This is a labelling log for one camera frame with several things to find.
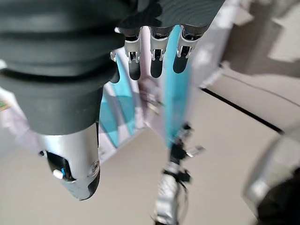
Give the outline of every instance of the metal clamp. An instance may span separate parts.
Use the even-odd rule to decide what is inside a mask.
[[[124,48],[128,62],[131,63],[131,60],[135,60],[136,63],[139,63],[141,55],[141,35],[139,34],[137,40],[134,41],[125,40]]]
[[[186,55],[186,59],[188,59],[191,52],[195,49],[196,44],[199,41],[199,39],[192,40],[192,41],[186,40],[182,35],[183,30],[184,30],[184,27],[181,26],[180,35],[179,35],[179,38],[178,38],[178,45],[177,45],[177,57],[179,57],[179,58],[181,57],[182,48],[184,46],[186,46],[186,47],[189,47],[188,53]]]
[[[160,56],[159,56],[159,61],[162,61],[164,59],[164,54],[167,49],[168,40],[169,40],[169,36],[167,36],[165,38],[157,39],[157,38],[153,37],[153,35],[151,34],[150,51],[151,51],[152,60],[155,60],[155,50],[161,50]]]

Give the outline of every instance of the black fingertip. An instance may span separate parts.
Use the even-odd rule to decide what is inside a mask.
[[[159,78],[163,70],[163,61],[159,59],[151,60],[151,75],[154,78]]]
[[[136,63],[135,61],[131,61],[131,63],[129,63],[129,76],[135,81],[141,77],[140,63]]]
[[[111,83],[117,83],[120,80],[120,73],[117,69],[116,73],[113,75],[112,79],[110,80]]]
[[[187,66],[187,62],[188,59],[185,56],[181,56],[180,58],[178,56],[175,56],[174,64],[173,64],[174,72],[177,74],[182,73]]]

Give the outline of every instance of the silver metal cylinder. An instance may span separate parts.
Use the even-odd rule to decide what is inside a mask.
[[[95,183],[93,187],[90,184],[99,182],[94,180],[99,179],[100,173],[96,124],[69,135],[39,135],[39,142],[47,155],[54,154],[67,161],[72,180],[60,175],[66,168],[48,159],[53,174],[71,194],[80,200],[91,197],[98,183],[96,187]]]

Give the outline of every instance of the blue component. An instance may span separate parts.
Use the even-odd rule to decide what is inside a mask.
[[[100,125],[115,147],[119,145],[118,125],[105,96],[100,107]]]
[[[181,73],[173,71],[173,62],[177,52],[177,41],[180,34],[180,26],[174,27],[170,34],[165,60],[165,141],[167,146],[180,130],[185,122],[185,112],[188,102],[189,66]]]

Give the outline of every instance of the silver metal part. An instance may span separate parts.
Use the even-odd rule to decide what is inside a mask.
[[[136,63],[139,63],[140,55],[141,55],[141,34],[139,34],[137,40],[134,41],[125,40],[124,48],[125,48],[126,56],[128,58],[128,62],[131,63],[130,54],[135,53],[133,59],[135,60]]]
[[[151,33],[150,37],[150,51],[151,51],[151,58],[152,60],[155,60],[155,50],[161,50],[159,61],[162,61],[164,59],[164,54],[167,49],[169,36],[165,38],[157,39],[153,37]]]
[[[204,147],[198,145],[198,146],[195,146],[195,147],[192,147],[192,148],[188,149],[187,150],[187,155],[192,158],[192,157],[198,155],[200,152],[202,152],[204,150],[205,150]]]
[[[98,183],[96,187],[94,185],[93,190],[89,185],[95,179],[99,179],[97,176],[100,173],[96,124],[69,135],[39,135],[39,142],[47,152],[68,161],[75,180],[60,179],[60,181],[70,193],[80,200],[91,197]],[[55,174],[56,177],[61,176],[58,172]]]
[[[167,171],[177,174],[180,166],[169,162]],[[171,175],[163,174],[158,183],[158,197],[155,204],[155,220],[166,225],[174,225],[178,222],[178,195],[179,185]]]
[[[175,140],[174,142],[175,143],[178,143],[178,142],[186,142],[187,139],[191,136],[193,132],[193,129],[184,129],[184,128],[181,128],[178,132],[178,134],[176,135],[175,137]]]
[[[116,60],[116,52],[115,51],[111,51],[111,60],[112,61],[114,61],[114,62],[116,62],[117,60]]]
[[[300,165],[300,142],[291,136],[282,136],[264,153],[244,188],[248,207],[257,216],[257,207],[274,186],[289,179]]]
[[[188,54],[186,55],[186,58],[188,59],[191,52],[195,49],[196,44],[198,43],[199,39],[193,40],[193,41],[186,40],[182,35],[183,30],[184,30],[184,27],[181,26],[180,35],[179,35],[178,44],[177,44],[177,57],[179,57],[179,58],[181,57],[181,52],[182,52],[183,46],[187,46],[187,47],[189,47]]]

